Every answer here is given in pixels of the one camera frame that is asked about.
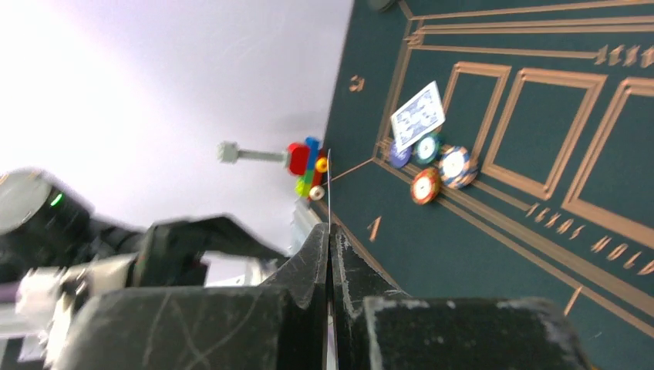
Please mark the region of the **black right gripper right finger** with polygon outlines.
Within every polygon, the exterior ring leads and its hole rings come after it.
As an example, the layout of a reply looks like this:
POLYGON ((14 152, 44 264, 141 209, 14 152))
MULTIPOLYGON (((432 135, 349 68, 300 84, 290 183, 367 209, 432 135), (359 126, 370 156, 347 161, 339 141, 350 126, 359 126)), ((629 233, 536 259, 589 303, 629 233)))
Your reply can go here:
POLYGON ((415 298, 330 233, 340 369, 590 369, 562 311, 543 298, 415 298))

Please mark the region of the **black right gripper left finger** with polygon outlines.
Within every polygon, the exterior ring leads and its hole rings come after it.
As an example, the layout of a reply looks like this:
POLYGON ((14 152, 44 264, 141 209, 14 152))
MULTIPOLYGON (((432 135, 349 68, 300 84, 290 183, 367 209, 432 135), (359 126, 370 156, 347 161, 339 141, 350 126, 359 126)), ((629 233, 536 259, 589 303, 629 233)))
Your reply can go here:
POLYGON ((257 286, 128 288, 91 298, 54 369, 322 369, 329 226, 257 286))

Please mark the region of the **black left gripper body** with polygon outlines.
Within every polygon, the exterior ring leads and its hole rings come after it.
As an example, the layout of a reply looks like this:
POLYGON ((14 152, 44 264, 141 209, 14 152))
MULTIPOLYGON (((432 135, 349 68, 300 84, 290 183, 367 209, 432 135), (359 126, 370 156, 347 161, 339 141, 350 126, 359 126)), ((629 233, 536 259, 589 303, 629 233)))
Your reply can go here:
POLYGON ((139 235, 133 253, 69 266, 39 267, 19 282, 21 317, 74 316, 90 299, 124 288, 202 285, 207 252, 280 266, 284 254, 260 242, 229 216, 156 224, 139 235))

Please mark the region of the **orange chip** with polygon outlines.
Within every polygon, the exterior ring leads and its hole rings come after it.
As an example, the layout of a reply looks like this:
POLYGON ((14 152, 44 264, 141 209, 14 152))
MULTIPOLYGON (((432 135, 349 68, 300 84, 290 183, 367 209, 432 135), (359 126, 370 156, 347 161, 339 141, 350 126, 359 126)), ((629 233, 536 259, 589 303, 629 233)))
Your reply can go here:
POLYGON ((440 174, 434 168, 427 168, 420 171, 410 186, 410 193, 413 202, 418 205, 425 205, 433 201, 440 192, 440 174))

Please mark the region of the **purple small blind button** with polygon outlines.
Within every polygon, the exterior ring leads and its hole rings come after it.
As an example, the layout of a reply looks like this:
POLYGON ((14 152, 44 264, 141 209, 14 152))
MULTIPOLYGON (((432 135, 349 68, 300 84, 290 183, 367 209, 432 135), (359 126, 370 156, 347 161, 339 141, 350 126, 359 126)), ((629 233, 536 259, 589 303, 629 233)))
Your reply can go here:
POLYGON ((402 168, 410 162, 412 154, 413 148, 411 146, 400 149, 398 143, 394 140, 389 147, 389 163, 392 167, 402 168))

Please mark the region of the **white blue chips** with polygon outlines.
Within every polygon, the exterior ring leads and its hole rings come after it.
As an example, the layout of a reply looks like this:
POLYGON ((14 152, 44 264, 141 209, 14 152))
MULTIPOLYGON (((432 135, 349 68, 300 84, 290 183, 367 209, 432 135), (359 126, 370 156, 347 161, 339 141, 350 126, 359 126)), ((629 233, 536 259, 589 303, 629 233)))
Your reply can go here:
POLYGON ((466 187, 478 174, 477 160, 463 146, 452 146, 445 150, 438 168, 441 183, 450 189, 466 187))

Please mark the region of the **green chip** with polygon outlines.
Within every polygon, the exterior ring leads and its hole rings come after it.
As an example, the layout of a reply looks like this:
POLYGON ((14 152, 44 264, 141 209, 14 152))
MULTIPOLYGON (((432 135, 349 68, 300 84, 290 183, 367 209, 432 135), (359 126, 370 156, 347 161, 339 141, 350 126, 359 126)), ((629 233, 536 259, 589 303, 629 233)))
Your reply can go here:
POLYGON ((418 140, 414 146, 414 158, 418 164, 431 164, 440 155, 442 137, 439 133, 428 133, 418 140))

